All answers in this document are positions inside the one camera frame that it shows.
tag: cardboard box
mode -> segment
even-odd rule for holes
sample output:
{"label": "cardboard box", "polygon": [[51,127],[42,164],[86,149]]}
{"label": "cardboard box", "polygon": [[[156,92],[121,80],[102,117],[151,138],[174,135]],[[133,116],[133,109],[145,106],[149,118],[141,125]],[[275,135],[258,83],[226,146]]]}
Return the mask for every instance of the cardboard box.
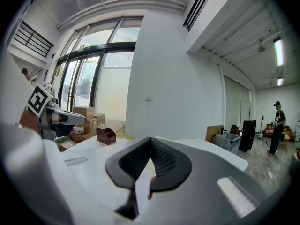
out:
{"label": "cardboard box", "polygon": [[90,120],[90,119],[94,118],[95,108],[94,107],[84,107],[84,106],[74,107],[73,112],[85,116],[86,120]]}
{"label": "cardboard box", "polygon": [[105,114],[102,114],[102,113],[95,113],[94,114],[94,118],[97,119],[97,127],[100,125],[100,124],[104,124],[105,123]]}
{"label": "cardboard box", "polygon": [[96,130],[97,128],[97,119],[92,118],[90,120],[86,120],[83,124],[78,124],[78,127],[84,127],[85,133],[91,133]]}
{"label": "cardboard box", "polygon": [[69,148],[72,148],[73,146],[75,146],[77,143],[72,141],[72,140],[69,140],[69,141],[66,141],[66,142],[63,142],[61,145],[60,145],[60,151],[65,151]]}
{"label": "cardboard box", "polygon": [[87,140],[91,137],[94,137],[96,136],[97,133],[96,133],[96,130],[91,132],[91,133],[84,133],[84,134],[75,134],[75,133],[71,133],[70,134],[70,139],[74,142],[77,142],[77,143],[81,143],[83,142],[84,140]]}

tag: black pants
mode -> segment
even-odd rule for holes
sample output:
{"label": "black pants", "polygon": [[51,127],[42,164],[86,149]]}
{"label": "black pants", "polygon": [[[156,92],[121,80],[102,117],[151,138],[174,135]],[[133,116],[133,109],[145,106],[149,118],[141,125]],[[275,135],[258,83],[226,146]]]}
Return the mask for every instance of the black pants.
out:
{"label": "black pants", "polygon": [[273,132],[273,136],[272,136],[272,140],[271,140],[271,146],[270,146],[271,154],[275,154],[275,152],[278,148],[281,132],[282,132],[282,130],[279,130],[277,127],[274,128],[274,132]]}

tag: railing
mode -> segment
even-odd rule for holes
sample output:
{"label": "railing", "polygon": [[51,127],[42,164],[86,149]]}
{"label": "railing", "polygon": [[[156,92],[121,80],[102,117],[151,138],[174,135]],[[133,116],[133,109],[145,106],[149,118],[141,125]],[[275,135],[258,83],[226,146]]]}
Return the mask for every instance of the railing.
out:
{"label": "railing", "polygon": [[46,57],[51,47],[54,45],[50,43],[43,36],[34,31],[26,22],[22,21],[15,34],[14,40],[25,45],[43,57]]}
{"label": "railing", "polygon": [[192,26],[194,25],[197,17],[205,7],[205,4],[208,0],[195,0],[191,10],[189,11],[187,18],[183,24],[187,28],[188,31],[191,30]]}

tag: trash bin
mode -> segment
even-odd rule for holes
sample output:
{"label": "trash bin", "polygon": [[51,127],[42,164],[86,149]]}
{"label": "trash bin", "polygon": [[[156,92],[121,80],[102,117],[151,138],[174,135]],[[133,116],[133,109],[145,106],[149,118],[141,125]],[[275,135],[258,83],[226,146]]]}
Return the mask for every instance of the trash bin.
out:
{"label": "trash bin", "polygon": [[227,133],[217,134],[213,139],[213,144],[237,155],[240,146],[240,137]]}

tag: black cap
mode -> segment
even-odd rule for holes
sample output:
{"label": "black cap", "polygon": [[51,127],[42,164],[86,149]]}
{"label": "black cap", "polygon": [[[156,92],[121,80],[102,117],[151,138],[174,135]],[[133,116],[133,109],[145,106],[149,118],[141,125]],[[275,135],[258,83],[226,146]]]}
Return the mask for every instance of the black cap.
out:
{"label": "black cap", "polygon": [[281,107],[281,105],[280,105],[280,102],[279,102],[279,101],[277,101],[277,102],[274,104],[274,107],[276,107],[276,106],[280,106],[280,107]]}

